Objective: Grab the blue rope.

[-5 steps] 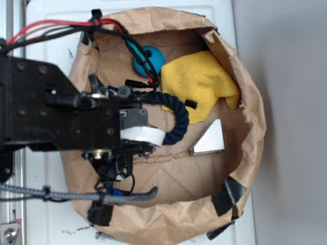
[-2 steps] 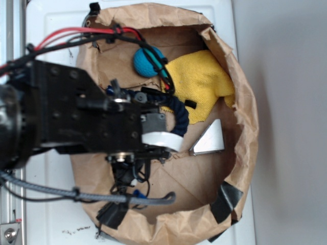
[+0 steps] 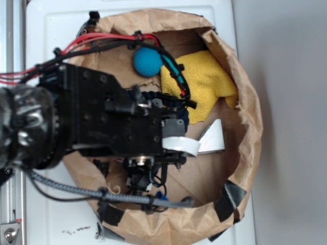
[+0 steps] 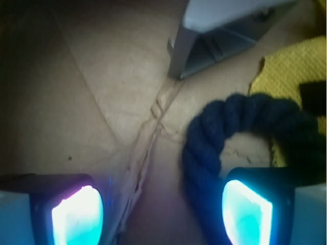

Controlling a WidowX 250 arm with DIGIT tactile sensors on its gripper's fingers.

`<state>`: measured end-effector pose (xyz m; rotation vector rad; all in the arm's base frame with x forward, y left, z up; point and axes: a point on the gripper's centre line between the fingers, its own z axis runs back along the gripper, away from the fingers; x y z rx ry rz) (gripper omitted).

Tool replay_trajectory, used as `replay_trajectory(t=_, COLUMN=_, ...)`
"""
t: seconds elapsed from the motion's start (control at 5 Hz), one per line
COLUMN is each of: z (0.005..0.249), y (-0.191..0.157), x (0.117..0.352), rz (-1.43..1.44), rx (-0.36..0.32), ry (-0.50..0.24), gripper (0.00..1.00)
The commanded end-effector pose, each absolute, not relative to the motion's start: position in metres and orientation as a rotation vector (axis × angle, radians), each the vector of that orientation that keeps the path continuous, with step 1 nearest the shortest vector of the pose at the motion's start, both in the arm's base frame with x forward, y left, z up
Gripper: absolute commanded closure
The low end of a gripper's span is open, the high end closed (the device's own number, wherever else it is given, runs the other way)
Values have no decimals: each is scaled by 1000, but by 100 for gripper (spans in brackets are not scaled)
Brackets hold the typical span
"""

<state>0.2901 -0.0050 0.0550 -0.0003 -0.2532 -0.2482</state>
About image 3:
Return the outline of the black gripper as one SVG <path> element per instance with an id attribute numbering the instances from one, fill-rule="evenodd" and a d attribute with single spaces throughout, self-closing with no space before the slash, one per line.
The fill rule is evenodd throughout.
<path id="1" fill-rule="evenodd" d="M 39 85 L 54 97 L 59 142 L 87 157 L 125 157 L 130 190 L 165 188 L 168 166 L 180 169 L 200 143 L 185 136 L 179 111 L 197 103 L 158 92 L 147 98 L 135 86 L 121 87 L 113 75 L 63 63 L 45 69 Z"/>

